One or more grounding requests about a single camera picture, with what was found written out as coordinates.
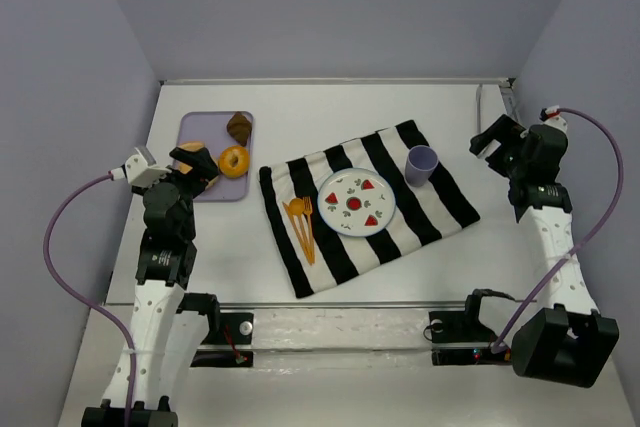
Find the golden orange bagel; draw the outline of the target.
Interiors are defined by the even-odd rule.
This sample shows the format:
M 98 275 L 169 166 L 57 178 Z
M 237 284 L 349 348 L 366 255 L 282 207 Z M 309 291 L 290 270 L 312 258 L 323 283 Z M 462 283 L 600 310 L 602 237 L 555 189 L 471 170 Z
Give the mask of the golden orange bagel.
M 227 178 L 235 179 L 245 175 L 249 170 L 249 151 L 241 146 L 234 145 L 226 148 L 219 156 L 218 167 Z

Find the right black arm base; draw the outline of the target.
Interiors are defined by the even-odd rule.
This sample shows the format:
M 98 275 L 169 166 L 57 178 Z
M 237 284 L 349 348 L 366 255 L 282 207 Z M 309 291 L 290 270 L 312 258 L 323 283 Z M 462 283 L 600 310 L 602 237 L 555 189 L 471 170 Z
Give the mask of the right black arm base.
M 480 322 L 484 298 L 514 301 L 506 293 L 492 289 L 474 289 L 462 308 L 429 312 L 423 337 L 431 343 L 434 366 L 510 365 L 511 350 L 493 353 L 490 345 L 497 334 Z

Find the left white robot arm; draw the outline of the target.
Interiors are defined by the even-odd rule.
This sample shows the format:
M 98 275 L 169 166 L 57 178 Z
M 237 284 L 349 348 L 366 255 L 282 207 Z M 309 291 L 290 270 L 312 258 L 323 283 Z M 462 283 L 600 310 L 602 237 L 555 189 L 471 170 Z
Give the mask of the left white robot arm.
M 220 325 L 213 294 L 187 290 L 195 263 L 193 201 L 219 171 L 201 143 L 174 148 L 178 168 L 158 164 L 136 148 L 112 175 L 143 200 L 142 235 L 128 335 L 100 406 L 84 426 L 175 426 L 174 410 L 196 351 Z

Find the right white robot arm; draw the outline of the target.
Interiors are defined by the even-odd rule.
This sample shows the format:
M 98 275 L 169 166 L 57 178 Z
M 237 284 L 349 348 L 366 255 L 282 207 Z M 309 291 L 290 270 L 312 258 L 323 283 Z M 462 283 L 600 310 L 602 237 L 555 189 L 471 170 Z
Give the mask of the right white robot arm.
M 509 182 L 508 199 L 538 282 L 504 322 L 490 319 L 482 302 L 515 299 L 491 289 L 476 289 L 467 297 L 464 318 L 489 331 L 493 353 L 510 353 L 518 376 L 590 388 L 619 339 L 619 328 L 596 306 L 577 253 L 603 227 L 618 201 L 611 200 L 596 225 L 574 241 L 569 193 L 556 180 L 568 149 L 565 112 L 545 109 L 540 123 L 529 128 L 501 115 L 470 141 L 471 153 Z

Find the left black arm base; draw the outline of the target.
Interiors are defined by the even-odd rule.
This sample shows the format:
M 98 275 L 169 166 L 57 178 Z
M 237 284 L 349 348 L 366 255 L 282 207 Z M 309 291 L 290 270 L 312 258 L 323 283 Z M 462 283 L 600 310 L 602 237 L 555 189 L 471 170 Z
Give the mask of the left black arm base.
M 191 362 L 193 368 L 251 368 L 254 365 L 252 312 L 222 312 L 217 297 L 207 293 L 187 293 L 177 312 L 196 312 L 206 318 L 206 335 Z

